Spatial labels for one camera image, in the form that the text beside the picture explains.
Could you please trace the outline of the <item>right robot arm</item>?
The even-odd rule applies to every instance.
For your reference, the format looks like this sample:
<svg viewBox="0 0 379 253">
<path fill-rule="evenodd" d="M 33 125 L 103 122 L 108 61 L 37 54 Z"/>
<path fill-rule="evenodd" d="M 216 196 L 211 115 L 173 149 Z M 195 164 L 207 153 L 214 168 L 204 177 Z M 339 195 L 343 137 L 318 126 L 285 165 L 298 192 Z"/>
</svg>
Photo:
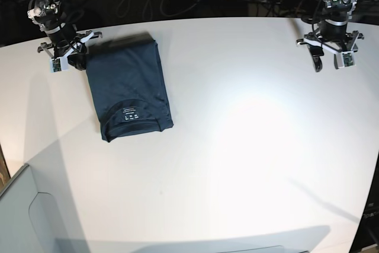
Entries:
<svg viewBox="0 0 379 253">
<path fill-rule="evenodd" d="M 84 15 L 83 6 L 89 0 L 74 4 L 71 0 L 31 0 L 27 16 L 50 40 L 42 42 L 37 52 L 49 56 L 52 72 L 66 71 L 73 66 L 86 69 L 86 43 L 102 37 L 98 31 L 78 32 L 76 22 Z"/>
</svg>

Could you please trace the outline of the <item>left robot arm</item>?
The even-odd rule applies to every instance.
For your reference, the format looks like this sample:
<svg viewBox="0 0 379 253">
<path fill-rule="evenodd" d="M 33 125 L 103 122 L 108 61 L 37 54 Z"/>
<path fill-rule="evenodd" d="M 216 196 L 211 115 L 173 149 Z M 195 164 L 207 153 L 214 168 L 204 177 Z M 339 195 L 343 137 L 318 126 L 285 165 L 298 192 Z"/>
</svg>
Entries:
<svg viewBox="0 0 379 253">
<path fill-rule="evenodd" d="M 355 66 L 356 42 L 364 35 L 357 30 L 348 32 L 347 26 L 357 3 L 358 0 L 317 0 L 311 16 L 302 18 L 311 25 L 311 31 L 296 44 L 307 46 L 316 72 L 323 68 L 325 51 L 333 54 L 335 69 Z"/>
</svg>

